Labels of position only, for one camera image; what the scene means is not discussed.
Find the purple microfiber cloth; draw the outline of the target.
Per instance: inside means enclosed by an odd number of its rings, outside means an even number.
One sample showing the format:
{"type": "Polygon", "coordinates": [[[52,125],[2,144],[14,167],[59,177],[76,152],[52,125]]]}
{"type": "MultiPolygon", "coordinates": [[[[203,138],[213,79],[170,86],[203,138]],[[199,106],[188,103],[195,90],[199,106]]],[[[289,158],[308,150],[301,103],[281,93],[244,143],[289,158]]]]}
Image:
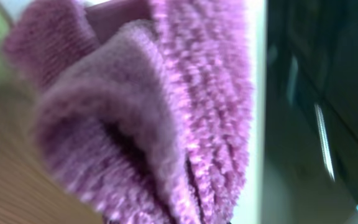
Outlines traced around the purple microfiber cloth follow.
{"type": "Polygon", "coordinates": [[[48,171],[106,223],[229,223],[252,113],[244,1],[31,2],[3,51],[48,171]]]}

